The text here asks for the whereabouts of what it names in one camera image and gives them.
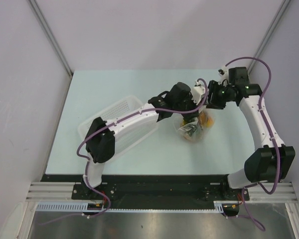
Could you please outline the toy pineapple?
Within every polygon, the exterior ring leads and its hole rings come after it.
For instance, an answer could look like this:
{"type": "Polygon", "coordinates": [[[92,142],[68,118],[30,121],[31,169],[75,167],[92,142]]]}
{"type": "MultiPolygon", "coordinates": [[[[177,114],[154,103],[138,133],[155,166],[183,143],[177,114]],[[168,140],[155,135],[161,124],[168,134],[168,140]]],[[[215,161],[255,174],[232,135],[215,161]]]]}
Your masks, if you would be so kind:
{"type": "Polygon", "coordinates": [[[204,136],[203,127],[198,121],[184,124],[177,132],[190,142],[200,141],[204,136]]]}

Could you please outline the clear zip top bag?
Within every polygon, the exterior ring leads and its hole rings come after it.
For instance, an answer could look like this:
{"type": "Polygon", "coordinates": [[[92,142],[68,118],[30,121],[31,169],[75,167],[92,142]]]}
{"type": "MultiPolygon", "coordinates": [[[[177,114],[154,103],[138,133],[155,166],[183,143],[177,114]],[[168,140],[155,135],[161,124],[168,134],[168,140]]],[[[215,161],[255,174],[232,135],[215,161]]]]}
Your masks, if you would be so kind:
{"type": "Polygon", "coordinates": [[[181,116],[177,116],[173,121],[176,133],[183,139],[197,143],[202,141],[210,129],[215,124],[215,117],[212,112],[203,108],[197,118],[185,121],[181,116]]]}

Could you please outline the orange papaya slice toy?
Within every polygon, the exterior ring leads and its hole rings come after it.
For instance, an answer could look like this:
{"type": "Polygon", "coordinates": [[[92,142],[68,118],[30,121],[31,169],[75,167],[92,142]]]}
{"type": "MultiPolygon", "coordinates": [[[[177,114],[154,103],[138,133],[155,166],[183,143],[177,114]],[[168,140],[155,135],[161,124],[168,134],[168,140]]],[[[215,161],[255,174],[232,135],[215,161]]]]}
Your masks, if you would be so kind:
{"type": "Polygon", "coordinates": [[[209,113],[201,112],[198,119],[202,127],[210,128],[214,125],[214,119],[209,113]]]}

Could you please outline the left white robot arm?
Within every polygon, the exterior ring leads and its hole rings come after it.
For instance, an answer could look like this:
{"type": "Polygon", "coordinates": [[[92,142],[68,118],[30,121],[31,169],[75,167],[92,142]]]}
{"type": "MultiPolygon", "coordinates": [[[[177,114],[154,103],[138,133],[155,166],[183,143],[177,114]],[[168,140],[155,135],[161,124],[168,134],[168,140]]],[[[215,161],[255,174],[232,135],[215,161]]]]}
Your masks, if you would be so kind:
{"type": "Polygon", "coordinates": [[[120,153],[117,143],[123,143],[126,135],[138,134],[142,128],[173,114],[182,115],[186,121],[197,120],[206,100],[206,88],[202,79],[198,79],[192,88],[178,82],[170,91],[152,97],[142,107],[120,118],[95,118],[82,143],[89,154],[83,175],[83,194],[89,199],[99,196],[105,163],[120,153]]]}

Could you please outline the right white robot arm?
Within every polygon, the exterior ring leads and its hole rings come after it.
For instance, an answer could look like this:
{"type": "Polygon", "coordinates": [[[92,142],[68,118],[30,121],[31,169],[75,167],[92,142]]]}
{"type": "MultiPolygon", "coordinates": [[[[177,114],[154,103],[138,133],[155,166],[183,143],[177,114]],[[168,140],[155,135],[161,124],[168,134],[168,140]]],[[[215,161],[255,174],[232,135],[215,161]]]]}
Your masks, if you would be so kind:
{"type": "Polygon", "coordinates": [[[262,182],[278,184],[289,172],[296,152],[280,138],[266,109],[264,91],[252,84],[246,67],[219,71],[220,81],[208,84],[207,106],[222,110],[228,102],[235,102],[246,118],[253,137],[255,151],[241,170],[227,176],[228,183],[221,185],[220,195],[231,200],[238,189],[262,182]]]}

